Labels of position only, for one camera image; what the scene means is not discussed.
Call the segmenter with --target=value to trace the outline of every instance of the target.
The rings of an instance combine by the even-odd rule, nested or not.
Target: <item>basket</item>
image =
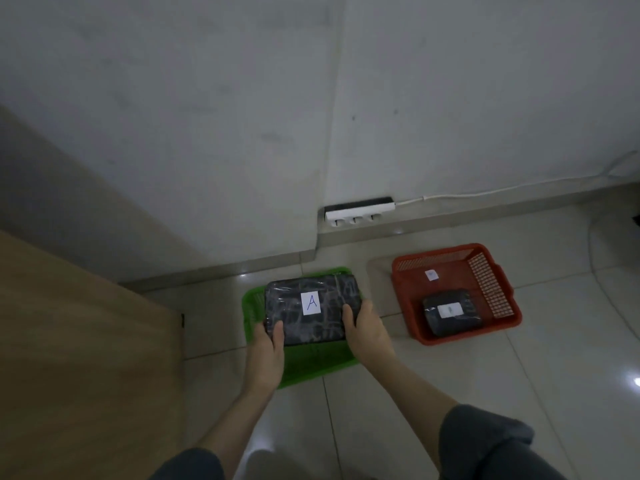
[[[404,322],[413,338],[424,345],[466,339],[522,322],[522,313],[513,299],[513,288],[482,244],[400,256],[394,259],[391,269]],[[438,279],[429,281],[426,272],[430,269],[438,274]],[[422,300],[430,294],[457,289],[469,291],[483,325],[456,335],[437,337],[424,316]]]
[[[304,276],[324,276],[326,274],[351,274],[347,267],[336,267],[321,273]],[[265,286],[247,291],[242,298],[244,316],[244,336],[247,343],[253,339],[253,327],[264,320]],[[284,348],[284,373],[279,389],[302,381],[324,376],[357,364],[346,340],[324,342],[320,344],[304,344]]]

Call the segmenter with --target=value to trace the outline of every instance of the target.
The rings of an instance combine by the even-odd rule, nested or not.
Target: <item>person's left hand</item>
[[[273,327],[273,341],[263,323],[253,328],[253,341],[246,349],[243,392],[271,396],[280,385],[284,371],[284,324]]]

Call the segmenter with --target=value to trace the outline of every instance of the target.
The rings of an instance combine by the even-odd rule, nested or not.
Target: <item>small black package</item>
[[[362,306],[352,274],[327,274],[270,282],[264,289],[264,326],[271,337],[276,322],[284,322],[284,345],[344,339],[342,306],[357,317]]]
[[[424,316],[436,337],[447,337],[482,326],[469,291],[450,290],[422,300]]]

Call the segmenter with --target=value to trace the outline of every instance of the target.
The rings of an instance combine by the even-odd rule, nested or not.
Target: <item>red plastic basket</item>
[[[438,279],[425,274],[434,270]],[[513,299],[513,288],[489,250],[482,244],[409,254],[394,259],[391,280],[409,332],[424,345],[465,339],[494,330],[514,327],[522,313]],[[483,326],[449,337],[436,337],[424,316],[422,300],[447,290],[466,289],[482,318]]]

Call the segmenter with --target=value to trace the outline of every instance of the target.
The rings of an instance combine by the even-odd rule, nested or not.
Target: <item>red basket mesh side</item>
[[[432,266],[434,264],[441,264],[444,262],[462,261],[469,256],[474,250],[464,249],[456,251],[454,253],[436,254],[435,256],[424,256],[421,258],[407,259],[400,261],[396,266],[396,271],[407,271],[408,269],[415,269],[417,267]]]
[[[495,277],[484,253],[473,256],[469,259],[468,263],[480,285],[480,290],[482,290],[487,304],[489,304],[489,308],[491,308],[494,318],[513,316],[513,309],[504,291],[500,288],[498,279]]]

